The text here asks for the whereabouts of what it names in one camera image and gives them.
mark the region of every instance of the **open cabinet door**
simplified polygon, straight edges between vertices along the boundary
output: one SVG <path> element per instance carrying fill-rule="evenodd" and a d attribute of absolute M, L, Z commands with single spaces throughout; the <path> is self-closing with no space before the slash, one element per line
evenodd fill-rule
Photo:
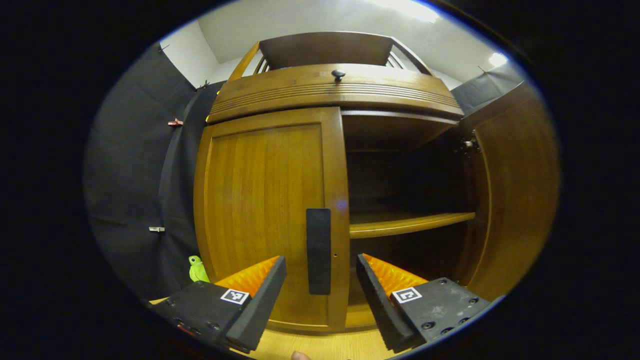
<path fill-rule="evenodd" d="M 194 211 L 209 278 L 213 282 L 284 256 L 287 278 L 269 325 L 342 330 L 349 288 L 347 189 L 337 107 L 265 113 L 205 128 Z M 322 208 L 329 209 L 321 212 L 330 212 L 330 224 L 327 218 L 307 224 L 307 209 Z M 307 226 L 315 226 L 316 233 L 320 226 L 326 235 L 323 251 L 307 247 Z M 322 283 L 323 295 L 311 294 L 318 292 L 315 281 Z"/>
<path fill-rule="evenodd" d="M 460 283 L 493 300 L 529 271 L 547 240 L 560 191 L 559 146 L 545 104 L 521 83 L 460 121 L 480 152 L 475 182 L 475 239 Z"/>

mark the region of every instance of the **cabinet hinge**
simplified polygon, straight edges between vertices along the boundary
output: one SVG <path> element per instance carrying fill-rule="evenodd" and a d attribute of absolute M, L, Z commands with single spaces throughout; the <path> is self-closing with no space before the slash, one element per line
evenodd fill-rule
<path fill-rule="evenodd" d="M 471 131 L 471 137 L 469 138 L 461 138 L 460 146 L 453 150 L 456 154 L 462 154 L 467 158 L 471 158 L 471 154 L 474 152 L 481 152 L 480 145 L 478 144 L 478 140 L 476 138 L 476 130 Z"/>

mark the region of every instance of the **orange soft finger pad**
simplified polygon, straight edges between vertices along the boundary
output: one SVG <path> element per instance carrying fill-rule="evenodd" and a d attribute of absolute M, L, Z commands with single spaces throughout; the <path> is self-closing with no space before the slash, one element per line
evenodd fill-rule
<path fill-rule="evenodd" d="M 427 280 L 413 275 L 412 273 L 395 265 L 391 265 L 386 261 L 382 261 L 367 254 L 362 255 L 369 263 L 369 266 L 371 266 L 374 274 L 376 274 L 376 277 L 382 285 L 382 288 L 385 290 L 387 297 L 390 297 L 393 291 L 411 288 L 412 286 L 418 286 L 428 282 Z"/>
<path fill-rule="evenodd" d="M 216 282 L 216 285 L 222 286 L 228 289 L 245 291 L 255 297 L 255 293 L 262 285 L 262 282 L 267 277 L 267 274 L 275 264 L 279 256 L 274 256 L 271 259 L 261 261 L 255 265 L 241 270 L 233 275 L 229 275 L 226 278 Z"/>

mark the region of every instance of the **black door handle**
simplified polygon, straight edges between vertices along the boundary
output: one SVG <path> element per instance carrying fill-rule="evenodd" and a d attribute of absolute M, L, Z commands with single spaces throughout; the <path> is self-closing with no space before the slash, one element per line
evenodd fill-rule
<path fill-rule="evenodd" d="M 331 209 L 307 209 L 309 293 L 331 293 Z"/>

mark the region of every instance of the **cabinet knob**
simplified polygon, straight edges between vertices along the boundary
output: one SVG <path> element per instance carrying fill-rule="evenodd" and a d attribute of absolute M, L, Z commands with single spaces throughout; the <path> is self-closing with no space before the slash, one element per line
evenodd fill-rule
<path fill-rule="evenodd" d="M 336 81 L 340 81 L 346 74 L 341 70 L 334 70 L 331 71 L 331 75 L 335 76 Z"/>

